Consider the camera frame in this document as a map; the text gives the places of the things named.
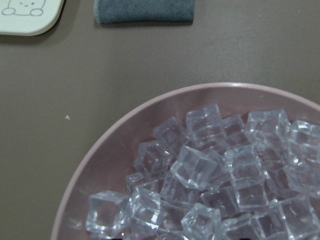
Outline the pink bowl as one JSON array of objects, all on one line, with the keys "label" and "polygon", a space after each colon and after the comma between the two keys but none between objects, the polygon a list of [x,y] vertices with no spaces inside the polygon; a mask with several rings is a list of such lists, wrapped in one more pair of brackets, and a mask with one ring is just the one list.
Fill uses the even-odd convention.
[{"label": "pink bowl", "polygon": [[320,122],[320,106],[277,88],[249,83],[218,82],[192,85],[157,96],[118,120],[80,162],[61,200],[51,238],[87,240],[85,229],[89,196],[103,190],[125,192],[125,176],[141,142],[169,117],[179,122],[189,111],[217,104],[223,117],[245,116],[250,111],[283,108],[290,120]]}]

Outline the grey folded cloth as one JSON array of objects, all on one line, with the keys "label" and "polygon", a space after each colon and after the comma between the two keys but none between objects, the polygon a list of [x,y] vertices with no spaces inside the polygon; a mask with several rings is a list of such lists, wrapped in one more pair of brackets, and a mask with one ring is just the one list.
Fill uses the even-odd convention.
[{"label": "grey folded cloth", "polygon": [[99,24],[135,22],[192,23],[194,0],[95,0],[93,13]]}]

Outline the cream rabbit tray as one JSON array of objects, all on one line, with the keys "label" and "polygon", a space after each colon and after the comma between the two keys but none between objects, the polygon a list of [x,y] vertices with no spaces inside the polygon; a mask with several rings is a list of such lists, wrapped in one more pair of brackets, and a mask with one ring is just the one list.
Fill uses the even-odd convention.
[{"label": "cream rabbit tray", "polygon": [[0,34],[37,36],[51,29],[62,12],[64,0],[2,0]]}]

